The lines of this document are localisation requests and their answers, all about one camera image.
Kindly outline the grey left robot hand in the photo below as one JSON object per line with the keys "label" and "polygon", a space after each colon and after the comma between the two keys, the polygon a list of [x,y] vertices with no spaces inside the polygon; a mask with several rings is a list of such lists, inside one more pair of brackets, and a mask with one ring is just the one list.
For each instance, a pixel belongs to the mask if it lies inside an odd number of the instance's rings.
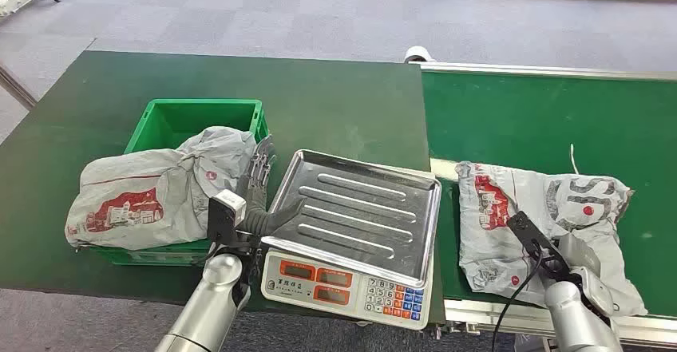
{"label": "grey left robot hand", "polygon": [[298,216],[305,204],[305,198],[298,198],[277,212],[270,213],[266,209],[268,177],[274,160],[273,137],[268,135],[256,145],[247,169],[237,184],[236,193],[246,202],[244,220],[237,227],[255,236],[272,235]]}

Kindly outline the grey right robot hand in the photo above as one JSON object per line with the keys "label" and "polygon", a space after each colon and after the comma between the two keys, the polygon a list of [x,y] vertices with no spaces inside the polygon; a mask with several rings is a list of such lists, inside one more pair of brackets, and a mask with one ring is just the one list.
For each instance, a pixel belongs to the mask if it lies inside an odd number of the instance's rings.
{"label": "grey right robot hand", "polygon": [[556,237],[555,246],[570,267],[586,267],[600,275],[601,262],[595,251],[572,233]]}

